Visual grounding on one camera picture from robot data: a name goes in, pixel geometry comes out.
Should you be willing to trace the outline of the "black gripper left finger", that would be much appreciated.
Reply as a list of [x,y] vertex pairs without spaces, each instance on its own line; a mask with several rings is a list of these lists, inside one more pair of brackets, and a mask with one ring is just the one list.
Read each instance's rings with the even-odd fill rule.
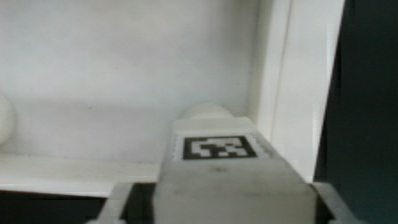
[[119,183],[97,217],[85,224],[154,224],[154,183]]

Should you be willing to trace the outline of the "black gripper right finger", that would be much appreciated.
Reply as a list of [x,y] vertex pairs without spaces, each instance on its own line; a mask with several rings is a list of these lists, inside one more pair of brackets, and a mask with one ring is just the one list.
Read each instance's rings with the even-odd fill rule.
[[312,182],[311,186],[332,214],[332,220],[327,224],[367,224],[357,218],[334,186],[325,182]]

